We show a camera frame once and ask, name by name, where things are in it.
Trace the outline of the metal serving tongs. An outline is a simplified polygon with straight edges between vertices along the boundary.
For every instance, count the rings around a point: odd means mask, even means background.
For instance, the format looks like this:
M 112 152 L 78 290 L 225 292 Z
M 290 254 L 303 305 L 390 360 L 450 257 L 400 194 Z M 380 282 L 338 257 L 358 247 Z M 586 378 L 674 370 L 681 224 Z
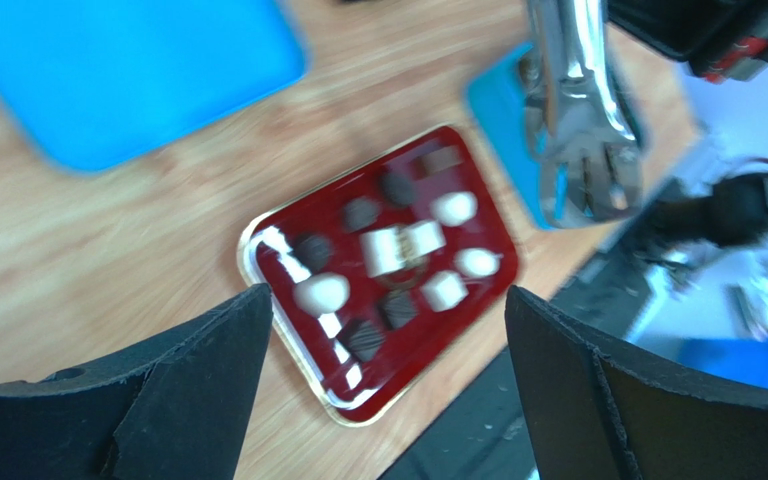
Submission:
M 623 220 L 643 199 L 644 131 L 608 52 L 602 1 L 529 1 L 524 133 L 553 228 Z

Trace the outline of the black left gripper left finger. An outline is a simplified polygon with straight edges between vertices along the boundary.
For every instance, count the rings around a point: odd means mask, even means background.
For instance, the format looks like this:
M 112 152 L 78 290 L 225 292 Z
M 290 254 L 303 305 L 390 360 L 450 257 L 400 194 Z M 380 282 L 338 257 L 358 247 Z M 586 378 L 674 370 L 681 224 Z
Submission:
M 269 344 L 258 284 L 39 382 L 0 384 L 0 479 L 230 479 Z

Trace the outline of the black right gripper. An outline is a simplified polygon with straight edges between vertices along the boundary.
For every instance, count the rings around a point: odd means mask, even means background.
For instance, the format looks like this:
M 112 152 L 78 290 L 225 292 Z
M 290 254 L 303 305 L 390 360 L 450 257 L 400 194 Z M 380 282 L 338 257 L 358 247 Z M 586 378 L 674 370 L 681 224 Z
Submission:
M 768 67 L 768 1 L 608 2 L 609 20 L 713 84 Z

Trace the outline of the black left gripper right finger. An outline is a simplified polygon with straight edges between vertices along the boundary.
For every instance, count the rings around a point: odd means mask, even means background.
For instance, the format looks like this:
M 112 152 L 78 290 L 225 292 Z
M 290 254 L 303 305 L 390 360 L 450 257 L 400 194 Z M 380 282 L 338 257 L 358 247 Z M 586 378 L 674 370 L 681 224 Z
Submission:
M 508 290 L 505 325 L 544 479 L 768 479 L 768 389 L 687 368 Z

